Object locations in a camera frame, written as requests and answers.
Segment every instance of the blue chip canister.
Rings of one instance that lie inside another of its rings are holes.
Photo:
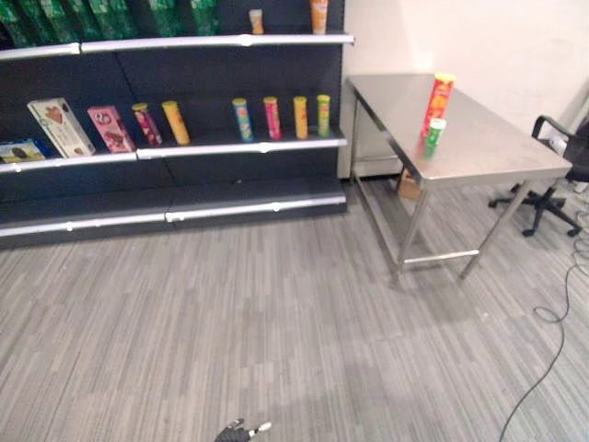
[[[242,141],[253,141],[254,134],[251,131],[251,123],[248,115],[248,101],[246,99],[234,99],[233,108],[236,111],[237,125],[241,132]]]

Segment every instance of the stainless steel table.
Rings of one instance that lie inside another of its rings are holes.
[[[359,105],[364,107],[396,156],[402,161],[403,167],[409,170],[422,188],[422,197],[413,212],[409,230],[396,259],[392,249],[386,244],[391,261],[394,262],[392,270],[395,278],[403,272],[407,264],[470,256],[471,259],[461,274],[462,278],[467,277],[500,227],[527,195],[530,181],[563,177],[571,168],[568,161],[478,104],[456,87],[452,91],[445,114],[447,127],[434,154],[428,157],[420,130],[432,92],[433,75],[352,76],[348,82],[356,97],[352,135],[352,177],[358,183],[371,215],[375,218],[362,181],[355,173],[358,160],[371,159],[356,156]],[[522,181],[523,184],[513,202],[477,250],[406,259],[432,191],[502,181]],[[375,225],[384,237],[382,227],[376,219]]]

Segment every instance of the black office chair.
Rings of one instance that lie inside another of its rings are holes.
[[[544,122],[549,123],[561,134],[568,137],[567,146],[564,151],[564,157],[572,163],[572,169],[566,176],[567,180],[575,180],[582,182],[589,182],[589,115],[585,117],[579,128],[574,134],[571,134],[560,124],[555,122],[550,117],[539,116],[534,124],[532,136],[540,143],[550,147],[549,140],[539,139],[540,130]],[[519,184],[512,188],[512,192],[517,192]],[[552,198],[552,194],[556,191],[556,182],[549,187],[543,195],[536,192],[529,192],[527,197],[522,201],[522,204],[533,205],[536,209],[536,216],[534,218],[534,225],[532,228],[524,230],[522,233],[525,237],[531,237],[536,233],[537,227],[540,224],[540,219],[545,210],[556,215],[561,220],[569,223],[572,229],[567,232],[570,237],[574,237],[581,232],[579,226],[572,218],[562,212],[564,206],[564,198]],[[497,203],[509,203],[513,198],[497,198],[489,203],[489,207],[496,207]]]

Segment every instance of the white snack box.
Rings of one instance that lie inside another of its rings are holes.
[[[94,146],[65,99],[36,99],[27,106],[62,157],[94,154]]]

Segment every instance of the metal shelf edge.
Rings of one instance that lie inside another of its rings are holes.
[[[78,55],[80,43],[35,46],[32,48],[7,49],[0,51],[0,61],[26,58],[53,57],[58,55]]]
[[[324,140],[276,141],[261,143],[237,143],[228,145],[186,145],[183,147],[155,147],[137,149],[139,159],[158,157],[188,157],[198,155],[223,155],[278,152],[284,150],[310,150],[346,145],[345,138],[328,138]]]
[[[264,34],[213,35],[206,37],[167,37],[153,39],[91,41],[81,43],[82,53],[137,51],[158,48],[265,46],[280,44],[354,44],[353,35],[337,34]]]
[[[0,173],[19,173],[27,170],[65,168],[71,166],[83,166],[86,164],[122,163],[136,160],[137,155],[134,152],[75,158],[50,158],[39,161],[3,164],[0,165]]]
[[[109,216],[104,218],[38,224],[35,226],[0,228],[0,238],[31,235],[35,233],[71,232],[81,228],[121,226],[127,224],[159,223],[166,221],[165,214]]]
[[[282,210],[293,210],[306,207],[317,207],[321,205],[336,205],[345,203],[345,195],[340,195],[274,203],[233,205],[227,207],[217,207],[213,209],[197,209],[181,212],[167,212],[166,221],[168,221],[169,223],[175,223],[189,219],[209,218],[214,216],[256,214],[263,212],[281,212]]]

